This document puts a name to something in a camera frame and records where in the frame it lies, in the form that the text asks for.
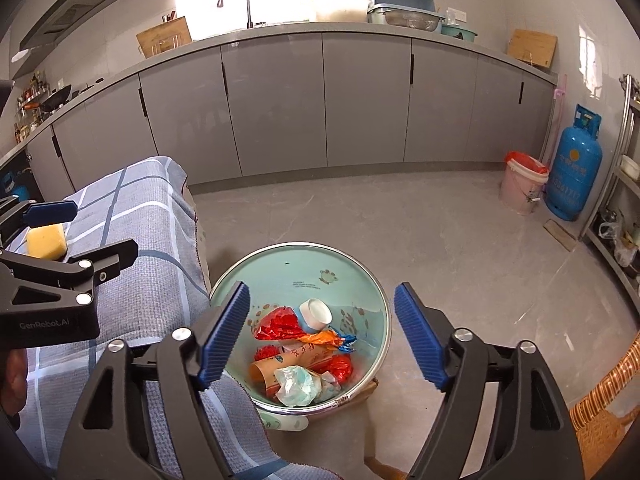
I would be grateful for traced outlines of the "grey kitchen cabinets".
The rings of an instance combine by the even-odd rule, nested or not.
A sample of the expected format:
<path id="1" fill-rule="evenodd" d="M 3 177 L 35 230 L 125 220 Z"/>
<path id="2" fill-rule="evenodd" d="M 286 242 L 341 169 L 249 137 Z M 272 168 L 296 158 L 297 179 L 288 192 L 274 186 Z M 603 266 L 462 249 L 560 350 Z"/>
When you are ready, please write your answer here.
<path id="1" fill-rule="evenodd" d="M 259 27 L 152 56 L 12 154 L 48 200 L 164 155 L 195 185 L 266 174 L 461 170 L 540 156 L 555 76 L 460 39 L 372 24 Z"/>

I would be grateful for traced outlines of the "wooden cutting board left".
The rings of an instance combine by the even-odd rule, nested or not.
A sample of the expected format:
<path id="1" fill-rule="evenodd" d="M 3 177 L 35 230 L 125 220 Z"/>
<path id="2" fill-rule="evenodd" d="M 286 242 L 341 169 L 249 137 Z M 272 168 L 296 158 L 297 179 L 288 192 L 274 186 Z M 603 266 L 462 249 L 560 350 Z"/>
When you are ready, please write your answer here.
<path id="1" fill-rule="evenodd" d="M 186 18 L 174 18 L 137 34 L 140 50 L 145 58 L 177 49 L 192 42 Z"/>

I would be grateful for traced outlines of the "white paper cup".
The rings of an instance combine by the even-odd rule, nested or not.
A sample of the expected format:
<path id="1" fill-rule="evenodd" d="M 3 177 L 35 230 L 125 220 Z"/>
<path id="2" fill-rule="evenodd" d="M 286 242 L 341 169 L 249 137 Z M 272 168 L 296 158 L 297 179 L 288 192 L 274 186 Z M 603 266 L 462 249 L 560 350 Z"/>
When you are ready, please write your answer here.
<path id="1" fill-rule="evenodd" d="M 322 332 L 333 321 L 331 309 L 317 298 L 310 298 L 300 304 L 296 315 L 303 331 L 308 334 Z"/>

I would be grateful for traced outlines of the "white pot on counter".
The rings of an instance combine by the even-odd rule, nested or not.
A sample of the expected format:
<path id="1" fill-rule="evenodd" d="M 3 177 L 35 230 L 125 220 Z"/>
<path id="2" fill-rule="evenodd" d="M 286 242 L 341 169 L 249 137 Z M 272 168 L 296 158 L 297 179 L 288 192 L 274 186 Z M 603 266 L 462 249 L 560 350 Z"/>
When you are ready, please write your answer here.
<path id="1" fill-rule="evenodd" d="M 370 0 L 318 0 L 317 22 L 365 23 Z"/>

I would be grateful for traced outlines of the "blue gas cylinder right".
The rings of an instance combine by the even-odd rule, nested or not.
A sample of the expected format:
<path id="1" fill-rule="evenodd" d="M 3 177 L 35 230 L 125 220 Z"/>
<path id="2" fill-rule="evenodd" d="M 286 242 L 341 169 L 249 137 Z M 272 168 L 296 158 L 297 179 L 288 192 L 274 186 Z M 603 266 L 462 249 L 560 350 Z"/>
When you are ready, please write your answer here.
<path id="1" fill-rule="evenodd" d="M 601 120 L 599 114 L 577 104 L 573 125 L 560 136 L 544 202 L 565 221 L 579 217 L 596 180 L 602 162 L 598 141 Z"/>

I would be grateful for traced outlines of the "wicker chair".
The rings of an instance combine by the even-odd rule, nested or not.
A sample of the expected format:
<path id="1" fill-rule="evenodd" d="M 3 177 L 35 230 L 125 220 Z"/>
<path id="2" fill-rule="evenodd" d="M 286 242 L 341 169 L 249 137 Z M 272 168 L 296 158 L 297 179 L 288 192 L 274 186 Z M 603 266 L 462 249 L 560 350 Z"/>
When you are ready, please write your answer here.
<path id="1" fill-rule="evenodd" d="M 623 417 L 608 411 L 608 406 L 638 373 L 639 335 L 636 335 L 612 370 L 570 409 L 586 479 L 592 479 L 604 467 L 623 442 L 627 427 L 639 415 L 638 406 Z"/>

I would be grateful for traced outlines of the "range hood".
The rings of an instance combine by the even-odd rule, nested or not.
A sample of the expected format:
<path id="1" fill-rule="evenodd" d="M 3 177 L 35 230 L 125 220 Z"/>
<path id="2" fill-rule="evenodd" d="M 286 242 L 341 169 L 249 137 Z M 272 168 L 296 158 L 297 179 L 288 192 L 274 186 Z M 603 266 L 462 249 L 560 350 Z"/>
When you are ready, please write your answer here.
<path id="1" fill-rule="evenodd" d="M 11 78 L 32 73 L 78 27 L 117 0 L 56 0 L 26 32 L 11 60 Z"/>

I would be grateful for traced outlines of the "red plastic bag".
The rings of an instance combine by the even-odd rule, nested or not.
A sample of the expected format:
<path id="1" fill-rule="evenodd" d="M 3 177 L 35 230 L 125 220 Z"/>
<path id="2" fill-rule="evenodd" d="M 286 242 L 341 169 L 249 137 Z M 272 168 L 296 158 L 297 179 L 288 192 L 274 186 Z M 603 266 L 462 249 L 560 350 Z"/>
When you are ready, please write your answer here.
<path id="1" fill-rule="evenodd" d="M 254 339 L 262 342 L 262 346 L 259 346 L 254 353 L 254 362 L 276 356 L 281 352 L 294 350 L 303 344 L 297 338 L 307 334 L 300 326 L 298 317 L 292 308 L 277 307 L 273 309 L 252 328 Z M 350 354 L 334 351 L 334 356 L 329 362 L 318 370 L 312 370 L 312 372 L 326 372 L 330 367 L 330 362 L 340 353 Z"/>

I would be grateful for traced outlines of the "blue gas cylinder left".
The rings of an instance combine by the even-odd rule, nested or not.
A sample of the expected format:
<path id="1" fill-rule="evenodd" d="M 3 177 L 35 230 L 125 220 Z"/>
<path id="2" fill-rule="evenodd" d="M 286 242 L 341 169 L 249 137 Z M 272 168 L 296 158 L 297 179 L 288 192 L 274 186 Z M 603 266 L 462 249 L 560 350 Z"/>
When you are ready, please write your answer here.
<path id="1" fill-rule="evenodd" d="M 29 189 L 24 183 L 21 171 L 9 170 L 1 175 L 0 193 L 2 198 L 15 195 L 20 200 L 30 199 Z"/>

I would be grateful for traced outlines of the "brown paper cup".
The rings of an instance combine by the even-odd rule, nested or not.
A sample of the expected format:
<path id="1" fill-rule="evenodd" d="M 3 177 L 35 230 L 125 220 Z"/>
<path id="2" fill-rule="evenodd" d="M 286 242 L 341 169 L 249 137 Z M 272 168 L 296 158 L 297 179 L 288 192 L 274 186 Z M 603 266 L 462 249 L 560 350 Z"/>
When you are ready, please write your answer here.
<path id="1" fill-rule="evenodd" d="M 292 351 L 278 353 L 262 360 L 255 361 L 248 368 L 250 381 L 260 393 L 273 399 L 280 388 L 274 372 L 281 368 L 300 366 L 306 370 L 318 370 L 334 356 L 334 350 L 318 344 L 302 344 Z"/>

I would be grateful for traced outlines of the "yellow sponge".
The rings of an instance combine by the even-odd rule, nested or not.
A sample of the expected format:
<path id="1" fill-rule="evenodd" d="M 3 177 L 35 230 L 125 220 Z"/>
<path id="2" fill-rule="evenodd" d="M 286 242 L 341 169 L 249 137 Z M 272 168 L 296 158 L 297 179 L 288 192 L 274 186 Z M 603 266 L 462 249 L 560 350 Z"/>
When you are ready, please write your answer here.
<path id="1" fill-rule="evenodd" d="M 60 260 L 66 255 L 67 244 L 62 223 L 32 228 L 26 235 L 26 254 L 46 260 Z"/>

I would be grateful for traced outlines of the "wooden cutting board right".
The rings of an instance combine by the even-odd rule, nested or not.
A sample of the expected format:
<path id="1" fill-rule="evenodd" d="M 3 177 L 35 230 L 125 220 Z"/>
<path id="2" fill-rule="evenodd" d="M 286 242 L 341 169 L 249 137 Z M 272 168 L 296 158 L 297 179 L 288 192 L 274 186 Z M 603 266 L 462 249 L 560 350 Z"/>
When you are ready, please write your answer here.
<path id="1" fill-rule="evenodd" d="M 558 37 L 536 30 L 515 29 L 506 54 L 531 66 L 550 68 Z"/>

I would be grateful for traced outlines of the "black wok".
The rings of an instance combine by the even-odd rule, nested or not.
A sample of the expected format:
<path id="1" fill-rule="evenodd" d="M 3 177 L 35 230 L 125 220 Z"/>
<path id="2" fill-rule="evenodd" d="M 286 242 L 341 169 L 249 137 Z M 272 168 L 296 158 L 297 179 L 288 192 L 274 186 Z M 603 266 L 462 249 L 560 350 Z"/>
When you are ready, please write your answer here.
<path id="1" fill-rule="evenodd" d="M 70 99 L 72 88 L 73 86 L 68 84 L 62 89 L 53 92 L 47 99 L 40 103 L 40 110 L 46 114 L 53 113 Z"/>

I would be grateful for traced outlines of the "blue dish rack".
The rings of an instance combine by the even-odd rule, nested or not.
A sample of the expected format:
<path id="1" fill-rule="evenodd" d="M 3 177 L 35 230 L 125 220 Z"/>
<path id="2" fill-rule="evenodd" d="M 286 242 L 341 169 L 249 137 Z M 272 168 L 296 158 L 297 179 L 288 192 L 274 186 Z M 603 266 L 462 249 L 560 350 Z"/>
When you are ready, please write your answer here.
<path id="1" fill-rule="evenodd" d="M 434 0 L 370 0 L 367 19 L 372 24 L 392 25 L 440 32 L 445 17 Z"/>

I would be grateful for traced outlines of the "spice rack with bottles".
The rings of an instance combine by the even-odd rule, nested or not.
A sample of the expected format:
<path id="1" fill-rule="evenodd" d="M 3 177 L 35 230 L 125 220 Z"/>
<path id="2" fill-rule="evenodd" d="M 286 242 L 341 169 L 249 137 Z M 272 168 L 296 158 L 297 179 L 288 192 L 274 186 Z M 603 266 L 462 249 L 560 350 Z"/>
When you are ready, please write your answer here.
<path id="1" fill-rule="evenodd" d="M 17 143 L 24 141 L 44 121 L 46 113 L 41 110 L 41 103 L 50 94 L 46 75 L 40 70 L 33 72 L 26 89 L 16 101 L 14 136 Z"/>

